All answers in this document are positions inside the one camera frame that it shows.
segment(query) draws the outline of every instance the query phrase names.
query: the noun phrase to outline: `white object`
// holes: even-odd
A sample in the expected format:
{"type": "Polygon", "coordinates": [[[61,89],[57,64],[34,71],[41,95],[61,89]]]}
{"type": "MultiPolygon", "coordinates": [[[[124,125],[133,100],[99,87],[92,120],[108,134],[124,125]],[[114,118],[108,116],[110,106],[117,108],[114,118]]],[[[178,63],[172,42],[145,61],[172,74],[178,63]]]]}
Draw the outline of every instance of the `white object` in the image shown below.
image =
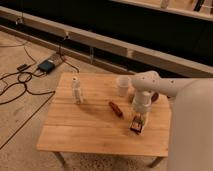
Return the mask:
{"type": "Polygon", "coordinates": [[[168,171],[212,171],[212,79],[143,79],[142,74],[132,79],[136,91],[151,90],[175,97],[168,171]]]}
{"type": "Polygon", "coordinates": [[[151,93],[148,91],[135,92],[135,97],[133,99],[132,105],[136,113],[145,114],[151,110],[151,93]]]}
{"type": "Polygon", "coordinates": [[[117,82],[117,89],[118,89],[118,95],[120,97],[125,97],[130,85],[130,78],[125,75],[118,76],[116,82],[117,82]]]}
{"type": "Polygon", "coordinates": [[[161,8],[166,9],[169,6],[170,0],[162,0],[161,1],[161,8]]]}
{"type": "Polygon", "coordinates": [[[83,103],[84,99],[81,84],[77,77],[73,77],[72,80],[72,96],[75,100],[75,103],[77,104],[83,103]]]}

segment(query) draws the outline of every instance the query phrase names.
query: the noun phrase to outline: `concrete floor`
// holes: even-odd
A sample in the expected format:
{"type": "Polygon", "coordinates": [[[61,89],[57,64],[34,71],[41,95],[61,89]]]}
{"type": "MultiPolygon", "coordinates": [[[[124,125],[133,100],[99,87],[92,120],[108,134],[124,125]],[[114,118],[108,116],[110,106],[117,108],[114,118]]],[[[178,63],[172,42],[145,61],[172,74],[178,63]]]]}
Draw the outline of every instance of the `concrete floor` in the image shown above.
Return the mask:
{"type": "MultiPolygon", "coordinates": [[[[12,36],[0,31],[1,45],[17,45],[20,42],[12,36]]],[[[28,43],[26,45],[29,53],[38,61],[46,59],[53,51],[44,47],[28,43]]],[[[101,68],[83,63],[73,58],[69,62],[79,67],[80,72],[109,73],[101,68]]],[[[23,63],[31,63],[26,56],[23,47],[0,48],[0,75],[15,72],[16,68],[23,63]]],[[[35,78],[29,83],[30,90],[33,92],[45,92],[55,90],[60,75],[64,71],[74,72],[66,64],[62,64],[53,73],[44,78],[35,78]]],[[[8,83],[13,83],[16,77],[7,79],[8,83]]],[[[12,98],[21,92],[23,87],[16,86],[11,88],[8,93],[0,97],[0,101],[12,98]]],[[[13,134],[15,130],[48,98],[45,96],[31,96],[25,94],[23,97],[10,104],[0,106],[0,146],[13,134]]],[[[60,163],[52,153],[40,152],[36,150],[42,125],[44,123],[50,102],[40,110],[36,116],[0,151],[0,170],[1,171],[28,171],[28,170],[63,170],[60,163]]],[[[64,154],[70,170],[82,171],[165,171],[167,159],[161,162],[155,169],[149,169],[146,164],[154,158],[139,156],[113,156],[96,154],[64,154]]]]}

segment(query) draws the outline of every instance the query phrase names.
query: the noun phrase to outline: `wire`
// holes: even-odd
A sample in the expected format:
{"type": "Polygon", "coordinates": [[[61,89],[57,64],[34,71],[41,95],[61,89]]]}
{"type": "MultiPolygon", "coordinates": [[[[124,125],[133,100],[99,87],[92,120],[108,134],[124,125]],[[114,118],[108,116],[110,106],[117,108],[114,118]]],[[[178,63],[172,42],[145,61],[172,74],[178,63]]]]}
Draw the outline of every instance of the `wire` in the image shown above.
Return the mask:
{"type": "Polygon", "coordinates": [[[54,96],[55,91],[50,93],[51,95],[48,97],[47,100],[42,103],[42,105],[1,145],[0,150],[2,150],[9,142],[12,140],[16,134],[43,108],[43,106],[54,96]]]}
{"type": "Polygon", "coordinates": [[[24,45],[24,51],[26,52],[27,56],[33,61],[33,64],[31,64],[30,66],[36,65],[37,61],[29,54],[25,45],[24,45]]]}
{"type": "Polygon", "coordinates": [[[32,93],[28,90],[28,86],[27,86],[27,83],[33,78],[33,76],[35,77],[41,77],[43,75],[45,75],[45,73],[42,73],[40,75],[36,75],[35,72],[37,71],[37,69],[34,71],[34,72],[15,72],[15,73],[11,73],[11,74],[7,74],[5,76],[3,76],[2,78],[0,78],[0,80],[3,80],[4,83],[6,83],[6,86],[3,88],[3,91],[0,92],[0,96],[2,96],[3,94],[5,94],[10,88],[16,86],[16,85],[24,85],[24,91],[16,96],[15,98],[13,99],[10,99],[8,101],[5,101],[5,102],[1,102],[0,105],[5,105],[5,104],[8,104],[8,103],[11,103],[17,99],[19,99],[20,97],[22,97],[26,92],[28,92],[29,94],[31,95],[45,95],[45,94],[49,94],[51,92],[46,92],[46,93],[32,93]],[[8,86],[8,83],[6,81],[4,81],[5,78],[8,78],[8,77],[11,77],[13,75],[18,75],[17,76],[17,81],[16,83],[13,83],[11,85],[8,86]]]}
{"type": "Polygon", "coordinates": [[[25,46],[28,43],[28,41],[19,44],[19,45],[1,45],[0,48],[12,48],[12,47],[20,47],[20,46],[25,46]]]}
{"type": "Polygon", "coordinates": [[[60,58],[61,58],[61,60],[62,60],[64,63],[66,63],[67,65],[69,65],[71,68],[74,68],[74,69],[76,70],[76,72],[79,73],[79,72],[80,72],[79,68],[77,68],[77,67],[75,67],[74,65],[70,64],[69,62],[67,62],[67,61],[62,57],[63,54],[62,54],[62,52],[61,52],[61,46],[62,46],[62,44],[63,44],[63,42],[64,42],[65,40],[67,40],[66,37],[65,37],[65,38],[60,42],[60,44],[59,44],[58,50],[59,50],[60,58]]]}
{"type": "Polygon", "coordinates": [[[5,104],[8,104],[8,103],[11,103],[11,102],[13,102],[13,101],[19,99],[20,97],[22,97],[22,96],[27,92],[27,85],[24,84],[24,83],[19,83],[19,82],[17,82],[17,83],[13,83],[13,84],[11,84],[10,86],[8,86],[8,87],[5,89],[5,91],[3,91],[3,93],[0,94],[0,96],[2,96],[8,89],[12,88],[12,87],[15,86],[15,85],[24,85],[24,91],[23,91],[21,94],[19,94],[18,96],[16,96],[15,98],[13,98],[13,99],[10,99],[10,100],[5,101],[5,102],[1,102],[0,105],[5,105],[5,104]]]}

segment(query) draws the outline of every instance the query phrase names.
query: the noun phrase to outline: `red object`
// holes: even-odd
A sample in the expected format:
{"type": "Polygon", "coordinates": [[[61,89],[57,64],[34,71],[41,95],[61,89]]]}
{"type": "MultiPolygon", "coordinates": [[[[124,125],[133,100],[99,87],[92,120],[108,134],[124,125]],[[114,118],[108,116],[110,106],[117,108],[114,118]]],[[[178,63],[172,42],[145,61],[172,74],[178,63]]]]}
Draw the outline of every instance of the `red object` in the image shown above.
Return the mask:
{"type": "Polygon", "coordinates": [[[116,105],[113,102],[109,102],[109,106],[112,108],[112,110],[115,112],[115,114],[118,117],[122,117],[123,116],[123,112],[120,110],[120,108],[118,107],[118,105],[116,105]]]}
{"type": "Polygon", "coordinates": [[[155,93],[153,96],[152,96],[152,103],[154,103],[155,101],[157,101],[159,98],[159,94],[158,93],[155,93]]]}

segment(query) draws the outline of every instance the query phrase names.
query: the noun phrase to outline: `paper cup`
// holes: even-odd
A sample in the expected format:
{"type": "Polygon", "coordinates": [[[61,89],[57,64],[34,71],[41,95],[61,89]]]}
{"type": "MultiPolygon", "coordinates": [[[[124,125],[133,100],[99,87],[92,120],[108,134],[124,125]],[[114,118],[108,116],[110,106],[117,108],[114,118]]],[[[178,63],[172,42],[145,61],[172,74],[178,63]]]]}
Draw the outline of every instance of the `paper cup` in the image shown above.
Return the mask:
{"type": "Polygon", "coordinates": [[[118,95],[120,97],[125,97],[130,85],[130,78],[128,76],[119,76],[117,78],[117,89],[118,89],[118,95]]]}

